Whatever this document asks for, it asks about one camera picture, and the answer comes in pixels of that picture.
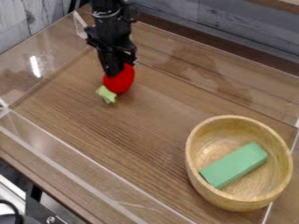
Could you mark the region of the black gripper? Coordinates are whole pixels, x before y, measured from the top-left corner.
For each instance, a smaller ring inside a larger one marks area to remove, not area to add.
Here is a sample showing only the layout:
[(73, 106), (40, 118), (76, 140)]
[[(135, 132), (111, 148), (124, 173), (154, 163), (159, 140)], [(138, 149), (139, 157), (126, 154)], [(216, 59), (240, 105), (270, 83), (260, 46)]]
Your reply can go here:
[(86, 28), (87, 43), (98, 50), (98, 58), (108, 77), (115, 77), (124, 69), (124, 63), (136, 62), (136, 45), (132, 42), (131, 24), (135, 20), (114, 11), (108, 14), (91, 12), (95, 24)]

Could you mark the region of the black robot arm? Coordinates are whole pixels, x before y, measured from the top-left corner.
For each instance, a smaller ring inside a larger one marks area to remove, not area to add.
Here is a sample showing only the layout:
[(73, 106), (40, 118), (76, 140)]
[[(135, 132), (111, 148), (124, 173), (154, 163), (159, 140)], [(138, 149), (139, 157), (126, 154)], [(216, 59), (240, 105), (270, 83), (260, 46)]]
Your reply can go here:
[(108, 77), (136, 63), (136, 44), (131, 40), (139, 9), (131, 0), (91, 0), (90, 15), (95, 24), (84, 28), (87, 43), (98, 50), (100, 65)]

